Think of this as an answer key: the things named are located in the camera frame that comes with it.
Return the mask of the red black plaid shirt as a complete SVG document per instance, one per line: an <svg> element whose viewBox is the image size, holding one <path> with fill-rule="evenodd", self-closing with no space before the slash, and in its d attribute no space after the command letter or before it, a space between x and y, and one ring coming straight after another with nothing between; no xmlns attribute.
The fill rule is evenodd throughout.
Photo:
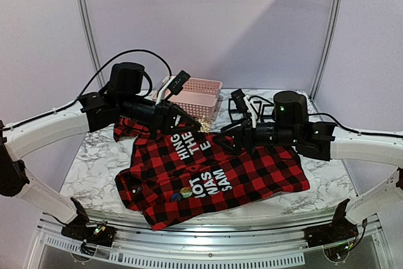
<svg viewBox="0 0 403 269"><path fill-rule="evenodd" d="M115 177L124 206L140 212L155 231L196 216L240 207L277 193L303 192L310 184L290 147L258 147L229 154L202 132L152 136L127 118L113 138L133 137L130 166ZM190 198L170 201L182 188Z"/></svg>

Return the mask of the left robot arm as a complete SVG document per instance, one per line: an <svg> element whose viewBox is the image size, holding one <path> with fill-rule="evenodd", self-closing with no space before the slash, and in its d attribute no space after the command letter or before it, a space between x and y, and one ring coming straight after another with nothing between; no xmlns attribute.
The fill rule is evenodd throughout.
<svg viewBox="0 0 403 269"><path fill-rule="evenodd" d="M144 66L115 64L110 80L97 92L86 93L60 108L1 128L1 195L23 200L51 215L80 240L94 231L79 202L60 194L79 143L88 133L121 118L146 127L152 136L199 130L200 124L169 101L190 79L180 71L162 86L156 101L141 95Z"/></svg>

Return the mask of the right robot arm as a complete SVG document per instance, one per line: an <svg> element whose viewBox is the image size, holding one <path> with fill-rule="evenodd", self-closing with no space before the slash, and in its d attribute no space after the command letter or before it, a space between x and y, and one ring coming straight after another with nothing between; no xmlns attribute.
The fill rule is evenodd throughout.
<svg viewBox="0 0 403 269"><path fill-rule="evenodd" d="M307 99L294 91L273 97L271 121L260 122L250 98L238 89L231 94L243 118L222 128L213 140L226 151L254 152L260 146L294 147L310 159L353 159L395 166L386 180L352 200L339 203L326 227L330 241L339 241L369 216L402 201L402 133L375 133L331 122L310 122Z"/></svg>

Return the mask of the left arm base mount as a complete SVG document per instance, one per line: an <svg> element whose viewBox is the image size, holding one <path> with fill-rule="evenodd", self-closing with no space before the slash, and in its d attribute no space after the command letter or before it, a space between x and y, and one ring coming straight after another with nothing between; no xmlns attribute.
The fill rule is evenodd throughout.
<svg viewBox="0 0 403 269"><path fill-rule="evenodd" d="M87 217L77 216L62 228L61 235L81 241L80 253L94 256L98 246L112 247L116 228L109 226L105 220L90 222Z"/></svg>

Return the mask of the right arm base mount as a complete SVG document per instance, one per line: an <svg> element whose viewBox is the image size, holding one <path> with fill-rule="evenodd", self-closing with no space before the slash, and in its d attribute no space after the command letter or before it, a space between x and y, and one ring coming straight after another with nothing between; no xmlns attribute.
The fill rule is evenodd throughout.
<svg viewBox="0 0 403 269"><path fill-rule="evenodd" d="M333 219L328 224L307 227L304 229L304 239L308 247L323 246L325 257L329 261L341 262L349 252L359 245L365 235L368 219L362 221L362 233L357 225L351 224L345 218Z"/></svg>

